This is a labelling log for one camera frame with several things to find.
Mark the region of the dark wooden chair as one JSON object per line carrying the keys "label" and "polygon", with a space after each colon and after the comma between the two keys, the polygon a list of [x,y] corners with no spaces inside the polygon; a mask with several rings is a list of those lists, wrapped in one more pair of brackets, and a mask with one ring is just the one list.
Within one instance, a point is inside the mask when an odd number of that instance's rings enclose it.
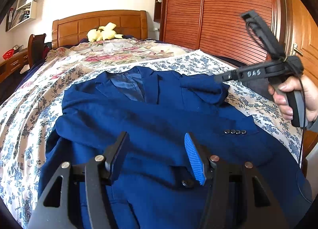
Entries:
{"label": "dark wooden chair", "polygon": [[45,37],[46,34],[34,35],[31,34],[27,44],[27,60],[29,67],[32,68],[35,63],[43,57],[43,51],[45,48]]}

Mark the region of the yellow plush toy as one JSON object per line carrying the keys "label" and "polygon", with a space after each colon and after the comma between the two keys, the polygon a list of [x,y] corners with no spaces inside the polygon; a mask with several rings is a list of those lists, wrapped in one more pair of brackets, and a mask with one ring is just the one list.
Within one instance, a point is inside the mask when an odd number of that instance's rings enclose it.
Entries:
{"label": "yellow plush toy", "polygon": [[99,26],[98,29],[91,29],[87,33],[87,39],[89,42],[122,39],[123,35],[118,34],[114,29],[116,24],[109,22],[106,26]]}

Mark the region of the wooden bed headboard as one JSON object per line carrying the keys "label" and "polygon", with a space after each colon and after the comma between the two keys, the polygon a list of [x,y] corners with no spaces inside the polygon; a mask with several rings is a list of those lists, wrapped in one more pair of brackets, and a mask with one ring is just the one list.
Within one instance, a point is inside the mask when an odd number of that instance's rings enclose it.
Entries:
{"label": "wooden bed headboard", "polygon": [[76,45],[91,29],[108,23],[116,24],[115,31],[137,39],[148,38],[147,13],[144,10],[104,10],[82,13],[52,23],[52,48]]}

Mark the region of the red basket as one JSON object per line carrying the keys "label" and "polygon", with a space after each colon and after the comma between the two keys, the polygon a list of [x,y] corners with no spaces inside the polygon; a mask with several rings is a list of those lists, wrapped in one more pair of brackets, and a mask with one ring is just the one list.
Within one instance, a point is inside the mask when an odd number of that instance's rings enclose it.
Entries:
{"label": "red basket", "polygon": [[11,57],[13,57],[14,53],[15,53],[15,50],[13,48],[9,49],[7,52],[3,54],[3,59],[4,60],[10,59]]}

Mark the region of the pink floral quilt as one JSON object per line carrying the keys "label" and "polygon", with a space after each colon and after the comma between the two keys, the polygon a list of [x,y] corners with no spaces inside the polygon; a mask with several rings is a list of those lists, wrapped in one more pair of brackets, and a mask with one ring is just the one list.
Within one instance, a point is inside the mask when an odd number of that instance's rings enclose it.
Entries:
{"label": "pink floral quilt", "polygon": [[78,65],[93,71],[107,66],[176,57],[192,51],[186,47],[158,40],[138,40],[133,37],[99,42],[82,41],[76,46],[63,46],[50,50],[45,60],[33,66],[17,88],[53,81]]}

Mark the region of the white wall shelf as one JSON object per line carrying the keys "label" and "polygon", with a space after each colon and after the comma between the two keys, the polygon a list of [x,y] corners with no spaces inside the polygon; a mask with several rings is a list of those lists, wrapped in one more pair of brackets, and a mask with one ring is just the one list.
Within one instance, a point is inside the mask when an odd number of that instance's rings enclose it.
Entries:
{"label": "white wall shelf", "polygon": [[7,13],[5,31],[12,31],[37,17],[37,0],[16,0]]}

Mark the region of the wooden louvered wardrobe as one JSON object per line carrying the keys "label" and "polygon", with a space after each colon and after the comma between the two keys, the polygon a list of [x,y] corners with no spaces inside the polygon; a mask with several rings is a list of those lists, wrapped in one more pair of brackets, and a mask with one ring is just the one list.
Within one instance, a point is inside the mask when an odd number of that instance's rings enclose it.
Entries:
{"label": "wooden louvered wardrobe", "polygon": [[250,10],[283,39],[282,0],[162,0],[160,40],[244,64],[262,62],[269,54],[241,17]]}

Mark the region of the navy blue suit jacket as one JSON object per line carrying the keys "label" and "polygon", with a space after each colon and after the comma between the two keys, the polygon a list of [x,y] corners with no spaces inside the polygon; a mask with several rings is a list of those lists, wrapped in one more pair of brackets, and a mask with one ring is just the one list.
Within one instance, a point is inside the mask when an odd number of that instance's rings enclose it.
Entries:
{"label": "navy blue suit jacket", "polygon": [[253,163],[295,226],[310,207],[308,181],[286,147],[226,103],[227,95],[228,86],[212,76],[147,67],[70,86],[46,141],[38,191],[62,162],[85,163],[125,131],[128,153],[119,179],[106,189],[118,227],[198,228],[207,187],[196,183],[184,147],[192,132],[227,162]]}

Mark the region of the wooden desk with drawers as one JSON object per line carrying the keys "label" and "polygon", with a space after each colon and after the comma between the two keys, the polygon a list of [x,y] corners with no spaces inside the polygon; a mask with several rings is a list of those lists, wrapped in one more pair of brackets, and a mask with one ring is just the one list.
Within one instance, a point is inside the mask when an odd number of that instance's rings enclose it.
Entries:
{"label": "wooden desk with drawers", "polygon": [[11,58],[3,61],[0,65],[0,83],[7,79],[12,73],[21,70],[28,64],[27,49],[14,54]]}

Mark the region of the blue floral white bedsheet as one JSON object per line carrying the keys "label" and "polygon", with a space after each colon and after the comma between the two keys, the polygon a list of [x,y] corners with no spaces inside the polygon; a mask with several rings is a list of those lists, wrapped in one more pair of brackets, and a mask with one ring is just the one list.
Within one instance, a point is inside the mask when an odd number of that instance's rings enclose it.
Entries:
{"label": "blue floral white bedsheet", "polygon": [[219,74],[230,65],[196,50],[175,57],[143,61],[86,61],[82,55],[52,52],[48,60],[1,105],[1,199],[22,228],[35,209],[45,142],[62,114],[64,91],[100,73],[132,67],[174,70],[185,75]]}

